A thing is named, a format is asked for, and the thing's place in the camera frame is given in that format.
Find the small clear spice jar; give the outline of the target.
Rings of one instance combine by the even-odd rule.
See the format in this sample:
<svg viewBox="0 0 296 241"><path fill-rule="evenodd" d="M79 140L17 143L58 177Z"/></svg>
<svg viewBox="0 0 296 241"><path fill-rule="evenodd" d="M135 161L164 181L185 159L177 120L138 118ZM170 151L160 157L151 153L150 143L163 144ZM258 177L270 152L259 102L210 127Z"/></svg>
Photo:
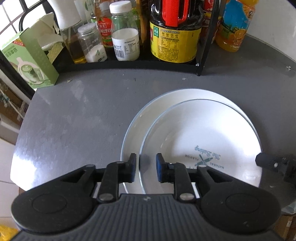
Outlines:
<svg viewBox="0 0 296 241"><path fill-rule="evenodd" d="M78 40L88 63L104 62L107 54L95 23L87 23L77 30Z"/></svg>

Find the red label sauce bottle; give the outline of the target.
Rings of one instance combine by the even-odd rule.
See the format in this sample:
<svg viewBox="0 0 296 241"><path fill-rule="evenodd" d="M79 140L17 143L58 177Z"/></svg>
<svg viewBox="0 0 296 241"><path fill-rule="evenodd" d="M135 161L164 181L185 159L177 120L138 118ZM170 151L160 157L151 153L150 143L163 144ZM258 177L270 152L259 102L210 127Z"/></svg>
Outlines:
<svg viewBox="0 0 296 241"><path fill-rule="evenodd" d="M95 15L98 23L99 31L102 37L103 45L107 52L113 49L113 43L111 39L111 13L109 5L112 1L94 1Z"/></svg>

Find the white cap glass jar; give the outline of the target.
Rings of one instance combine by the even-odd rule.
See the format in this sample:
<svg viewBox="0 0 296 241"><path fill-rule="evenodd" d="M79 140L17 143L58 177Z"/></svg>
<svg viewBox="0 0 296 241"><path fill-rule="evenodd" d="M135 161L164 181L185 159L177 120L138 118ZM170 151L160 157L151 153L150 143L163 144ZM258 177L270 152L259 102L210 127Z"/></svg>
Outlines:
<svg viewBox="0 0 296 241"><path fill-rule="evenodd" d="M111 38L118 61L135 61L140 55L139 31L130 1L117 1L109 5Z"/></svg>

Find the orange juice bottle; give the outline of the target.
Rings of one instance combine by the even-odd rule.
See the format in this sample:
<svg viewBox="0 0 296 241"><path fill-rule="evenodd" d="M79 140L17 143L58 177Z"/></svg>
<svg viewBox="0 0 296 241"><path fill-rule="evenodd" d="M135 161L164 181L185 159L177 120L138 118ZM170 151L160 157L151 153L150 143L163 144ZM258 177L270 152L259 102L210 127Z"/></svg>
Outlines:
<svg viewBox="0 0 296 241"><path fill-rule="evenodd" d="M258 2L258 0L230 0L226 2L215 37L215 41L220 48L228 52L239 50Z"/></svg>

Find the red snack can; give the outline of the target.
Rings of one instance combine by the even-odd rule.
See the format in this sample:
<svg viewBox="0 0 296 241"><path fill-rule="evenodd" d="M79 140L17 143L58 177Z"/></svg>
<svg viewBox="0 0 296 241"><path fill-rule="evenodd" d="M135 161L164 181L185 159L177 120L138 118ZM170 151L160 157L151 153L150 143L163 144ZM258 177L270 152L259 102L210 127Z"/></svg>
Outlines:
<svg viewBox="0 0 296 241"><path fill-rule="evenodd" d="M212 11L213 11L213 7L214 7L214 1L213 0L204 0L203 1L203 20L202 20L202 29L201 29L201 33L200 33L200 39L199 42L202 45L205 41L206 41L206 34L208 32L209 29L209 24L210 24L210 19L211 19L211 15L212 15ZM218 21L217 21L217 25L213 34L213 39L212 39L212 43L215 40L222 16L223 16L223 11L225 8L225 4L223 3L223 1L221 1L221 8L219 11L219 16L218 16Z"/></svg>

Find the white plate sweet print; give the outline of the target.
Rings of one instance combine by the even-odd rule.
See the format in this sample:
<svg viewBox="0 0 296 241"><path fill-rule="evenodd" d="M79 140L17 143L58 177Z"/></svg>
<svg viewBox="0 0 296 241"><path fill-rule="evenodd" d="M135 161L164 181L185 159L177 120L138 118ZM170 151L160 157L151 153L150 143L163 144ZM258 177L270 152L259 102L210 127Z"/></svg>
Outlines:
<svg viewBox="0 0 296 241"><path fill-rule="evenodd" d="M137 166L135 179L132 183L126 183L125 189L127 193L147 194L144 192L140 181L139 174L139 153L145 135L154 123L154 121L167 109L184 101L194 99L207 99L218 101L238 111L251 124L253 124L247 115L232 101L220 94L202 89L180 89L163 94L150 101L142 110L134 117L123 140L120 158L122 161L128 160L131 153L137 155Z"/></svg>

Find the oil dispenser white top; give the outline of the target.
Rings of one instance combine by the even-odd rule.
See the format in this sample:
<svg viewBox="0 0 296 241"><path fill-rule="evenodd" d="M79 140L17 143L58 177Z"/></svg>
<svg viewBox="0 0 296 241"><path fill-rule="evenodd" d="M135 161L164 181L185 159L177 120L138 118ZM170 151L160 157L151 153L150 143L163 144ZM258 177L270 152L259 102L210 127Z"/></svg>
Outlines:
<svg viewBox="0 0 296 241"><path fill-rule="evenodd" d="M81 17L76 9L74 1L56 0L48 1L54 10L60 35L75 64L86 63L84 52L78 40L78 28L83 26Z"/></svg>

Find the black metal spice rack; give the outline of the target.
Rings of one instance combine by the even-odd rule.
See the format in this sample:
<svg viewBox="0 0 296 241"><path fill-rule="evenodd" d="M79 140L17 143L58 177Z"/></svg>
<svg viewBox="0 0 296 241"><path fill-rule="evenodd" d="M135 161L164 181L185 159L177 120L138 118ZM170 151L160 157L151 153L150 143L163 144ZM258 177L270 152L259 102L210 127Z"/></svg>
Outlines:
<svg viewBox="0 0 296 241"><path fill-rule="evenodd" d="M188 62L172 63L160 60L152 54L148 48L148 44L145 43L143 46L140 46L141 53L139 58L135 61L118 61L116 60L114 52L108 52L108 58L105 62L75 64L72 60L70 60L70 55L65 50L63 50L58 55L58 60L54 62L54 67L56 67L59 73L93 69L153 69L196 73L196 75L200 76L202 75L212 44L215 29L217 27L220 10L222 8L221 4L222 1L214 1L213 12L210 18L210 24L205 40L202 44L196 44L197 54L192 60Z"/></svg>

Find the white plate bakery print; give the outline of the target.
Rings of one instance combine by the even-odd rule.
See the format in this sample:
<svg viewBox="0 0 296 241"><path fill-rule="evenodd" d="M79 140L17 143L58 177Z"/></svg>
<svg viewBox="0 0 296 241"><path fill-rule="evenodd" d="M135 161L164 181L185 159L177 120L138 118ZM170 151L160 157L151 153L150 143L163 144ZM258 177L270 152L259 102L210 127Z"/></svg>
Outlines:
<svg viewBox="0 0 296 241"><path fill-rule="evenodd" d="M139 153L139 174L147 194L172 193L173 185L160 183L156 155L168 163L196 169L207 165L255 187L262 168L255 162L260 139L251 124L235 109L218 101L194 99L164 111L144 137Z"/></svg>

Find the green tea box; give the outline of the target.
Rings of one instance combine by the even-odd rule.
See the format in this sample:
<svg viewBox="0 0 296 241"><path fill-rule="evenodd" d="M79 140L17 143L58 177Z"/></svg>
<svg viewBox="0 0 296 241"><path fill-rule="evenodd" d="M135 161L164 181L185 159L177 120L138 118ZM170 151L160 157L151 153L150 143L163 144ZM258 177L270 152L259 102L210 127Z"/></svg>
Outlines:
<svg viewBox="0 0 296 241"><path fill-rule="evenodd" d="M56 84L59 73L29 28L17 33L1 47L1 51L32 89Z"/></svg>

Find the soy sauce jug yellow label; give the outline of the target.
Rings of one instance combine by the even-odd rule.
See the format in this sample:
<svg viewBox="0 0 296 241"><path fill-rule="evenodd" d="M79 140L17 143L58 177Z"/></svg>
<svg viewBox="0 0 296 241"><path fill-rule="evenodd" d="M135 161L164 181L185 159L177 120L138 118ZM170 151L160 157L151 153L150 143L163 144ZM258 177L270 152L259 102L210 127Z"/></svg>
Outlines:
<svg viewBox="0 0 296 241"><path fill-rule="evenodd" d="M151 53L161 61L191 62L197 54L202 19L201 1L151 1Z"/></svg>

